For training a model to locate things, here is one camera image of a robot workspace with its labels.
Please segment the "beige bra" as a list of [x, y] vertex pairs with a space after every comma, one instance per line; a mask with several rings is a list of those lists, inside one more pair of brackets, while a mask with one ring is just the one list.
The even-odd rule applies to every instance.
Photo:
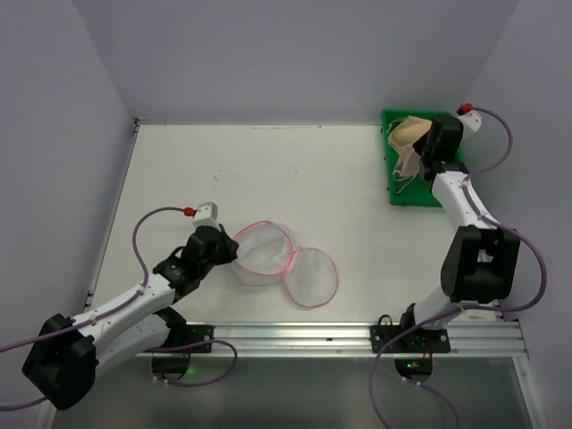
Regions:
[[388, 141], [392, 147], [413, 145], [431, 128], [432, 122], [425, 118], [407, 116], [391, 123]]

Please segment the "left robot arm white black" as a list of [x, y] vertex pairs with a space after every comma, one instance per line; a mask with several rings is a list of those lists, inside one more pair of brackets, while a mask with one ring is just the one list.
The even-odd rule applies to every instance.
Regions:
[[214, 267], [233, 262], [238, 249], [222, 225], [196, 228], [140, 285], [86, 313], [46, 320], [23, 374], [63, 411], [80, 402], [104, 372], [139, 353], [209, 352], [217, 343], [213, 327], [191, 331], [173, 304]]

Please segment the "pink bra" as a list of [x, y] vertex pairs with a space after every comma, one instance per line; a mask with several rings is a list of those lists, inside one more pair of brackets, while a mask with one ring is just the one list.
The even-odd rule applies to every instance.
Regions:
[[420, 169], [420, 155], [412, 144], [395, 147], [393, 149], [398, 160], [392, 170], [392, 182], [396, 194], [400, 194], [418, 175]]

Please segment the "white mesh laundry bag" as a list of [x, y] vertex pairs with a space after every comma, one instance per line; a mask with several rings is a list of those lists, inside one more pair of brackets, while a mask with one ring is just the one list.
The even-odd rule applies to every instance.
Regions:
[[252, 223], [234, 240], [239, 247], [232, 268], [243, 284], [281, 283], [290, 299], [303, 308], [322, 307], [336, 295], [339, 274], [331, 257], [321, 249], [298, 246], [285, 225]]

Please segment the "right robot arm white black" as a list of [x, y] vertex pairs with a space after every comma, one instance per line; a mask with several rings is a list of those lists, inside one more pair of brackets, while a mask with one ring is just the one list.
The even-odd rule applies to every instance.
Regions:
[[444, 209], [454, 236], [442, 263], [440, 286], [401, 316], [400, 329], [410, 333], [400, 345], [410, 345], [414, 327], [424, 339], [435, 339], [435, 332], [463, 311], [504, 299], [511, 291], [520, 240], [492, 224], [458, 158], [463, 138], [479, 127], [476, 114], [438, 114], [413, 145], [420, 156], [421, 178]]

